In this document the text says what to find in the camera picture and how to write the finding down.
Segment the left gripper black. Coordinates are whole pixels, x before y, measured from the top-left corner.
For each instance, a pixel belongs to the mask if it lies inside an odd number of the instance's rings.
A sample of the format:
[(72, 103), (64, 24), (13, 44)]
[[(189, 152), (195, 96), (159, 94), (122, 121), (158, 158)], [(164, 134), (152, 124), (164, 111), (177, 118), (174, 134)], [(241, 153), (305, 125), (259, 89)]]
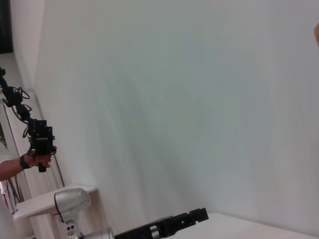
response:
[[(117, 234), (114, 239), (162, 239), (176, 234), (173, 216), (164, 217), (151, 223)], [(188, 228), (208, 220), (205, 208), (192, 210), (174, 217), (175, 228)]]

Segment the black teleoperation handle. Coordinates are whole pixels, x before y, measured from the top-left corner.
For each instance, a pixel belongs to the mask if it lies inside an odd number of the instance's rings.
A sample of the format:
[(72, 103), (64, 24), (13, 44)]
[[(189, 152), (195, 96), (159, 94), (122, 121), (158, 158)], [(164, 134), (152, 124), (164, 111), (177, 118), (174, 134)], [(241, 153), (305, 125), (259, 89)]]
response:
[(53, 145), (55, 136), (51, 126), (47, 125), (46, 120), (30, 118), (28, 121), (27, 137), (30, 143), (27, 154), (35, 151), (35, 155), (54, 155), (56, 148)]

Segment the person's bare forearm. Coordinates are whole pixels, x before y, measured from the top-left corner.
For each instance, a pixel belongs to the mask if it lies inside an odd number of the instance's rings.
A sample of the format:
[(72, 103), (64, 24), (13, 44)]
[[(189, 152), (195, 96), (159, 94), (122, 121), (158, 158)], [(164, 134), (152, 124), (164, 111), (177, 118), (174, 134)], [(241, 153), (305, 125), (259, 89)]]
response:
[(20, 158), (3, 161), (0, 163), (0, 181), (10, 179), (23, 170), (24, 168), (20, 164)]

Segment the black jointed teleoperation arm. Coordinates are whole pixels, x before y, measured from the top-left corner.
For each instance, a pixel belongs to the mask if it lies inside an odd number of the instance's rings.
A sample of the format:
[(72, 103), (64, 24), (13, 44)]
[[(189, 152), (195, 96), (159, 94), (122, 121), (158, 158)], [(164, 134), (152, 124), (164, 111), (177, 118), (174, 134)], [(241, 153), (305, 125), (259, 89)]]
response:
[(8, 108), (12, 108), (14, 114), (21, 122), (29, 125), (32, 121), (30, 116), (32, 108), (22, 102), (24, 99), (30, 99), (30, 96), (22, 87), (16, 88), (9, 86), (4, 79), (5, 74), (5, 69), (0, 67), (0, 88), (2, 88), (2, 93), (4, 95), (3, 102)]

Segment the person's bare hand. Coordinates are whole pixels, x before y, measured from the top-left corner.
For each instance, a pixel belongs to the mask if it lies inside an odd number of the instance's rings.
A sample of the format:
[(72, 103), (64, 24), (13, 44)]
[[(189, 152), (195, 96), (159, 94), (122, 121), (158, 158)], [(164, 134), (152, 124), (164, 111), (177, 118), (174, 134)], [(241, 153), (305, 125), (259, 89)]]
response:
[(54, 146), (53, 149), (46, 155), (40, 155), (35, 150), (27, 153), (24, 156), (24, 160), (28, 166), (38, 166), (42, 165), (45, 168), (50, 167), (51, 156), (56, 153), (57, 147)]

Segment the white shelf cabinet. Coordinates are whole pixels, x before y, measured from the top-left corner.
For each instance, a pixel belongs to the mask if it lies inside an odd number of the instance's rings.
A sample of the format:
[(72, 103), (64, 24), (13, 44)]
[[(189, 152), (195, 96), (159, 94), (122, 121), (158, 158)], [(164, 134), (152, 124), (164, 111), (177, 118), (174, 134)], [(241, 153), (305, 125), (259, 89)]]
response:
[(97, 191), (96, 187), (81, 184), (69, 186), (45, 193), (29, 199), (17, 206), (18, 211), (14, 214), (14, 222), (21, 223), (30, 220), (36, 239), (66, 239), (66, 227), (61, 222), (60, 216), (54, 203), (54, 194), (63, 190), (82, 188), (91, 194)]

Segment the black wristband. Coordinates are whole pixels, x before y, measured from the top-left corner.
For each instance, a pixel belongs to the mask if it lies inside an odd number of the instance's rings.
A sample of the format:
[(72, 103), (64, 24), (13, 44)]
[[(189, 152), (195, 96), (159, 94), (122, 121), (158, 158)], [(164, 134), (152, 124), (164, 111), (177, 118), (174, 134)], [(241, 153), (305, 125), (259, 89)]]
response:
[(22, 155), (19, 159), (19, 163), (20, 163), (20, 166), (23, 168), (23, 169), (29, 169), (32, 167), (32, 165), (29, 165), (28, 162), (26, 161), (26, 154)]

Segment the dark curtain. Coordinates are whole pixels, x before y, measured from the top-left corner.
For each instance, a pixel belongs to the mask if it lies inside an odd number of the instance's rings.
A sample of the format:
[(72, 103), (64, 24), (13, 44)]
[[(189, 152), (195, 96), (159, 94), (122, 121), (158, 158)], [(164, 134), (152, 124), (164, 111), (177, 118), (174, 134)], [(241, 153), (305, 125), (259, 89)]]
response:
[(12, 53), (10, 0), (0, 0), (0, 54)]

